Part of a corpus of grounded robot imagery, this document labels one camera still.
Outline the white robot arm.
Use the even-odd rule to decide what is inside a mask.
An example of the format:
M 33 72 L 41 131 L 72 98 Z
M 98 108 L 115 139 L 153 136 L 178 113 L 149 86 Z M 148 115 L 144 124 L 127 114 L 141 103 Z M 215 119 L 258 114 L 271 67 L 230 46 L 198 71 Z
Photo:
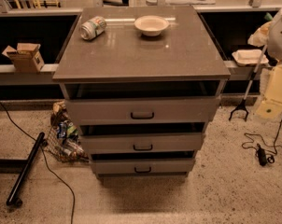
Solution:
M 256 47 L 266 45 L 268 54 L 278 60 L 269 72 L 265 92 L 255 111 L 264 119 L 274 119 L 282 113 L 282 8 L 251 35 L 247 43 Z

